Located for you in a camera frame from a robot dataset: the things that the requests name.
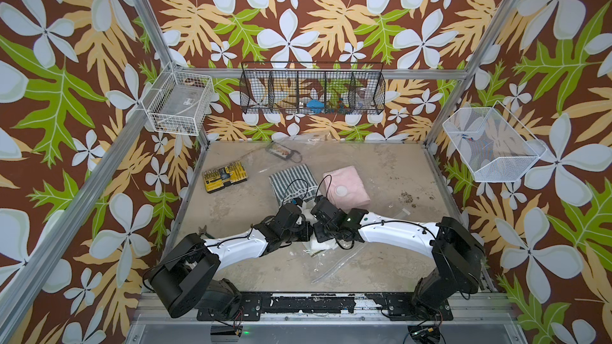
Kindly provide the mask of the clear plastic vacuum bag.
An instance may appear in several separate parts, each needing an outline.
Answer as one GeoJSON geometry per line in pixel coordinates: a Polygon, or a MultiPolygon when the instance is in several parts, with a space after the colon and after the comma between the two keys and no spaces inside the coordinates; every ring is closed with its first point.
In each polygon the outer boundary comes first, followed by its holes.
{"type": "Polygon", "coordinates": [[[311,237],[291,252],[305,267],[299,289],[385,289],[374,278],[391,272],[387,258],[394,256],[409,269],[414,253],[387,246],[374,255],[358,228],[370,223],[367,213],[408,215],[398,198],[410,181],[408,169],[396,163],[415,151],[401,144],[294,141],[271,144],[249,158],[258,183],[270,184],[279,205],[298,200],[311,225],[311,237]]]}

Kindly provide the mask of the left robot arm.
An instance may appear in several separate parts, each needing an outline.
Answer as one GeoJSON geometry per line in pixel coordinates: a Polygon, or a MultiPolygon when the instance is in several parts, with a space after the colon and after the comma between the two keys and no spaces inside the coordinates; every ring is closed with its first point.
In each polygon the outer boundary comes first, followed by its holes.
{"type": "Polygon", "coordinates": [[[235,319],[241,313],[242,293],[227,279],[215,280],[215,274],[296,241],[307,242],[312,234],[301,207],[290,202],[242,234],[206,240],[197,233],[186,235],[145,279],[174,319],[192,310],[211,319],[235,319]]]}

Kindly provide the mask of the green white striped towel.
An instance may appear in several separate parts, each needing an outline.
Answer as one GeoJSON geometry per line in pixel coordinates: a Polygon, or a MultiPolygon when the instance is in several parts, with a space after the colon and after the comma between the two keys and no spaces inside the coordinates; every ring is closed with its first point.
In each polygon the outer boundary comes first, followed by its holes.
{"type": "Polygon", "coordinates": [[[318,183],[306,164],[272,174],[269,181],[279,205],[290,202],[294,198],[310,202],[315,198],[318,189],[318,183]]]}

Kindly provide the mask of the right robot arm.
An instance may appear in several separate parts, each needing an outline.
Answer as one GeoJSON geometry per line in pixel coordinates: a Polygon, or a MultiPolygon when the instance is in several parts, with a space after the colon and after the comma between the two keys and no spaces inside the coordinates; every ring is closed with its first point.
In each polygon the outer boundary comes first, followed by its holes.
{"type": "Polygon", "coordinates": [[[311,210],[319,243],[329,240],[384,244],[404,248],[435,262],[435,269],[419,280],[408,311],[419,318],[441,313],[447,299],[458,293],[468,299],[479,292],[484,262],[483,245],[458,220],[437,223],[386,218],[363,209],[344,212],[325,196],[316,197],[311,210]]]}

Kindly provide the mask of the pink towel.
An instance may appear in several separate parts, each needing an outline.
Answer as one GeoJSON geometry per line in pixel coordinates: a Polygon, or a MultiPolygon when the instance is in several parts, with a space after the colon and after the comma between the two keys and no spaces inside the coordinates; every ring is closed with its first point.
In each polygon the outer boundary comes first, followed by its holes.
{"type": "Polygon", "coordinates": [[[337,208],[348,212],[351,209],[365,209],[370,205],[371,199],[368,195],[362,179],[354,166],[340,168],[324,174],[323,191],[326,198],[337,208]],[[337,186],[346,186],[348,195],[337,197],[335,189],[337,186]]]}

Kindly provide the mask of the pale green towel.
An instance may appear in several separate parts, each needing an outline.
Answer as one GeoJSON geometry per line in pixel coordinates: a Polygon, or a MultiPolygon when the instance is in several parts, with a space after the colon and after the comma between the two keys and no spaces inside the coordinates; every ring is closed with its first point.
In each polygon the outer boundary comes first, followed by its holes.
{"type": "Polygon", "coordinates": [[[335,240],[328,240],[326,242],[320,243],[317,241],[317,239],[314,238],[308,242],[304,242],[304,249],[306,253],[311,256],[318,255],[319,253],[327,250],[333,250],[337,247],[338,245],[335,240]]]}

